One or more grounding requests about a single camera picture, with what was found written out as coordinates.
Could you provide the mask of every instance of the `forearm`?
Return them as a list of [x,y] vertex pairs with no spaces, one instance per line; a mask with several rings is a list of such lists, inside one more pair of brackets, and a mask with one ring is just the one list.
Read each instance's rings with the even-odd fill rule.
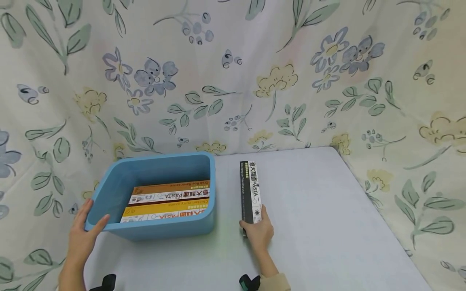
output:
[[58,291],[86,291],[83,270],[83,267],[65,263],[58,277]]
[[273,277],[279,273],[267,250],[258,250],[254,253],[259,263],[260,272],[264,277]]

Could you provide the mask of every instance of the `black pasta box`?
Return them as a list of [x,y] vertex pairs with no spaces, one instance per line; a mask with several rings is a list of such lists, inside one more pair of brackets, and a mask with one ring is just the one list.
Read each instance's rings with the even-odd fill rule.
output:
[[247,223],[258,223],[262,219],[262,201],[255,161],[240,162],[240,179],[243,220]]

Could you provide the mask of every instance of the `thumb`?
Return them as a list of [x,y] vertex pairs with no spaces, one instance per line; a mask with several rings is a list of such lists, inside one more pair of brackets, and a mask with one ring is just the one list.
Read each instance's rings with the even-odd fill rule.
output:
[[97,236],[99,235],[99,233],[101,233],[102,230],[105,228],[105,226],[106,226],[107,223],[109,222],[109,219],[110,219],[110,214],[104,215],[104,216],[99,220],[99,222],[97,222],[97,224],[94,226],[94,228],[91,229],[89,232],[90,232],[94,237],[97,237]]
[[247,222],[244,221],[244,220],[241,220],[241,221],[240,221],[240,226],[241,226],[242,228],[246,229],[246,231],[247,231],[247,229],[249,228],[250,225],[251,225],[250,223],[247,223]]

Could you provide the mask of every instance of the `blue plastic bin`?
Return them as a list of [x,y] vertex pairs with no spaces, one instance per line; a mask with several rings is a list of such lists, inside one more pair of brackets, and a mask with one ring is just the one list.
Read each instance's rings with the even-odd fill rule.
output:
[[[120,223],[134,187],[200,180],[210,180],[209,205],[203,213]],[[122,159],[110,166],[92,199],[94,205],[84,227],[87,231],[105,214],[110,214],[109,223],[103,231],[131,241],[207,234],[213,230],[214,225],[214,159],[205,152]]]

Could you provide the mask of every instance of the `printed label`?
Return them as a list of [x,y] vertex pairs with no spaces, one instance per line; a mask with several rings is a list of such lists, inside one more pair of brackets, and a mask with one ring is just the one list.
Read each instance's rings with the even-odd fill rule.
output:
[[251,203],[254,223],[262,220],[262,201],[260,200],[259,179],[255,161],[247,161],[247,173],[251,190]]
[[124,209],[123,217],[207,208],[209,199],[181,200],[160,204],[134,205]]
[[156,219],[166,219],[166,218],[175,218],[175,217],[187,217],[201,214],[206,208],[199,208],[195,210],[181,210],[181,211],[172,211],[164,213],[151,213],[144,215],[132,215],[121,218],[121,223],[125,222],[135,222],[135,221],[145,221],[145,220],[156,220]]
[[164,193],[149,193],[149,194],[139,194],[132,195],[128,205],[135,205],[141,203],[151,203],[151,202],[167,202],[167,201],[176,201],[176,200],[185,200],[193,198],[208,198],[210,194],[210,188],[206,189],[196,189],[190,191],[174,191],[174,192],[164,192]]

